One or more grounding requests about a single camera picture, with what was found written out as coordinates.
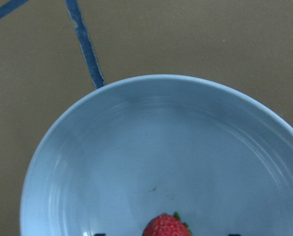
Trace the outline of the red strawberry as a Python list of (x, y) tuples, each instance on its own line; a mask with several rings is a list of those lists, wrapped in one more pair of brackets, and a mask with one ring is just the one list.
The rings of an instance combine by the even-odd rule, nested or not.
[(142, 236), (192, 236), (189, 225), (182, 222), (177, 211), (173, 214), (162, 213), (151, 219), (143, 230)]

